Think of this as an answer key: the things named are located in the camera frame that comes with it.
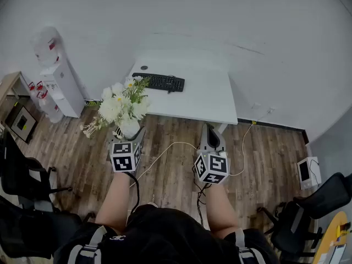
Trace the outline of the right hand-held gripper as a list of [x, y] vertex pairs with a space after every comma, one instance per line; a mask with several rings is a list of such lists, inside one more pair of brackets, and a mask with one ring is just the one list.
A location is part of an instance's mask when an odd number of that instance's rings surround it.
[[225, 140], [219, 131], [205, 123], [202, 127], [200, 144], [196, 150], [195, 172], [200, 182], [222, 184], [229, 176], [229, 163]]

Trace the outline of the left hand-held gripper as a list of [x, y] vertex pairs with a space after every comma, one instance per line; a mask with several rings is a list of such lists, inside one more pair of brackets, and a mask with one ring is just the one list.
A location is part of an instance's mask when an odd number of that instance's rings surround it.
[[141, 160], [141, 147], [144, 144], [146, 128], [142, 126], [135, 141], [121, 142], [122, 135], [119, 131], [113, 131], [109, 137], [109, 155], [113, 171], [136, 172]]

